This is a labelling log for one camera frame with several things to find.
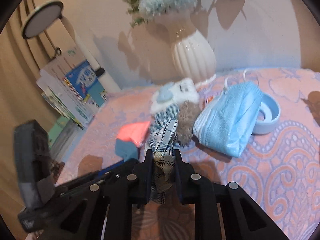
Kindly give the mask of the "pink patterned blanket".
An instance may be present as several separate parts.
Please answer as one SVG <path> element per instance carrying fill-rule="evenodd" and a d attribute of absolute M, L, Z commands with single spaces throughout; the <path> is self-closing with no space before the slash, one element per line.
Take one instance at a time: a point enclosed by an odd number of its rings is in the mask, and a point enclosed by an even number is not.
<path fill-rule="evenodd" d="M 280 118 L 270 133 L 244 138 L 236 119 L 225 116 L 231 93 L 242 98 L 257 89 L 273 97 Z M 64 183 L 119 161 L 114 148 L 120 128 L 151 120 L 157 88 L 110 96 L 67 160 L 58 179 Z M 319 73 L 304 69 L 260 69 L 219 77 L 199 88 L 208 118 L 196 125 L 196 138 L 181 149 L 185 162 L 208 179 L 238 183 L 289 239 L 319 238 Z"/>

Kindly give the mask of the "brown fuzzy scrunchie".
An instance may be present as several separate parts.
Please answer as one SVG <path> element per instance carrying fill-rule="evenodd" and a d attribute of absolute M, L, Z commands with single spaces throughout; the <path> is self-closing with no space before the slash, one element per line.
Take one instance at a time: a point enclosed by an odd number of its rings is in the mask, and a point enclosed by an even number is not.
<path fill-rule="evenodd" d="M 180 105 L 176 129 L 176 139 L 180 146 L 186 146 L 192 140 L 193 126 L 200 113 L 201 109 L 198 103 L 185 101 Z"/>

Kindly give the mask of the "blue study book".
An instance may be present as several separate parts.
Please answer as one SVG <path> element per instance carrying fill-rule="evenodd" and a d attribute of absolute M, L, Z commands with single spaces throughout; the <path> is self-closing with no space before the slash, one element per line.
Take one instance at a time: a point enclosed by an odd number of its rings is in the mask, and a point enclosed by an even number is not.
<path fill-rule="evenodd" d="M 65 75 L 65 81 L 79 94 L 86 103 L 100 108 L 107 99 L 107 92 L 99 82 L 87 60 L 82 61 Z"/>

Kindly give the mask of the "white ribbed vase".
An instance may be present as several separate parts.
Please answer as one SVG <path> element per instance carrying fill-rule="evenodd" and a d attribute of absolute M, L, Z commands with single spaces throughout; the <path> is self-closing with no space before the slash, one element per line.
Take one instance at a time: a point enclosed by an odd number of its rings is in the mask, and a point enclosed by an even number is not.
<path fill-rule="evenodd" d="M 156 16 L 155 23 L 169 33 L 172 60 L 182 78 L 190 78 L 195 84 L 216 78 L 215 53 L 192 23 L 189 10 Z"/>

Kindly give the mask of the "plaid scrunchie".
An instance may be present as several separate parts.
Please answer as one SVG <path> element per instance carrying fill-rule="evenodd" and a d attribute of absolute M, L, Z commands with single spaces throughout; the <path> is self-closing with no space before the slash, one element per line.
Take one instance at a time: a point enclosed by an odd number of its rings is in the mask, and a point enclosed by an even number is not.
<path fill-rule="evenodd" d="M 153 116 L 153 122 L 149 128 L 150 134 L 144 148 L 144 151 L 152 151 L 154 171 L 150 197 L 158 204 L 165 203 L 166 192 L 173 184 L 179 111 L 178 104 L 173 103 Z"/>

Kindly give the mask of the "pink clay bag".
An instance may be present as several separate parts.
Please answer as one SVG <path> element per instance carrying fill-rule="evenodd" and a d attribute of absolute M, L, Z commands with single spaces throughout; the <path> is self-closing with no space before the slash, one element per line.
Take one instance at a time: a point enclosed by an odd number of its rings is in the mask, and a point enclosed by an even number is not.
<path fill-rule="evenodd" d="M 137 148 L 139 148 L 145 140 L 150 124 L 151 121 L 144 121 L 124 125 L 118 131 L 116 139 L 125 142 L 132 142 Z"/>

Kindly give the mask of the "white lamp pole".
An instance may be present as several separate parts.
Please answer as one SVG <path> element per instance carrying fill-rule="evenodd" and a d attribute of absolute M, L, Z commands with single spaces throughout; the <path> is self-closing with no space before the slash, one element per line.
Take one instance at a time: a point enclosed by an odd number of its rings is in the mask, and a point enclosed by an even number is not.
<path fill-rule="evenodd" d="M 118 84 L 114 81 L 111 75 L 98 63 L 98 61 L 93 57 L 90 51 L 87 49 L 85 44 L 80 39 L 80 36 L 76 33 L 75 29 L 73 28 L 71 22 L 68 20 L 67 17 L 61 15 L 60 21 L 69 33 L 70 37 L 73 39 L 74 43 L 79 47 L 83 55 L 85 56 L 86 60 L 91 65 L 92 69 L 94 70 L 99 82 L 104 87 L 104 89 L 108 93 L 117 93 L 120 92 L 121 89 Z"/>

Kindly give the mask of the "white cloud plush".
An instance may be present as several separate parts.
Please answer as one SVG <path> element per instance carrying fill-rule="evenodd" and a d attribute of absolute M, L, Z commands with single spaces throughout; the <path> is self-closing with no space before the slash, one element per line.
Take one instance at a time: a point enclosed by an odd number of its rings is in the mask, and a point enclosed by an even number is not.
<path fill-rule="evenodd" d="M 185 101 L 193 103 L 199 103 L 200 101 L 194 82 L 190 78 L 167 83 L 155 91 L 151 97 L 150 113 L 156 114 L 173 103 L 180 105 Z"/>

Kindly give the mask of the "stack of books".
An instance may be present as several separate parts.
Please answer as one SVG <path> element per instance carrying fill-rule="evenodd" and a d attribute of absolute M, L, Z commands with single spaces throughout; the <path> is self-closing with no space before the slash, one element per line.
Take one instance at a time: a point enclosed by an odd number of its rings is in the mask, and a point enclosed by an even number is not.
<path fill-rule="evenodd" d="M 82 61 L 83 53 L 78 47 L 63 52 L 40 70 L 37 85 L 46 98 L 54 101 L 54 106 L 68 116 L 80 128 L 86 129 L 99 109 L 95 104 L 84 102 L 79 94 L 65 81 L 65 75 Z"/>

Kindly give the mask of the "light blue round bowl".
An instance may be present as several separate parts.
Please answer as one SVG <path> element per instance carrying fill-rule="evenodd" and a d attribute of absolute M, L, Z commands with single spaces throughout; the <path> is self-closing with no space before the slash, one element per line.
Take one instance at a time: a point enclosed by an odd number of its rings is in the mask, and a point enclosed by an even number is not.
<path fill-rule="evenodd" d="M 264 93 L 252 134 L 265 135 L 271 133 L 278 125 L 280 115 L 281 107 L 279 103 L 272 96 Z"/>

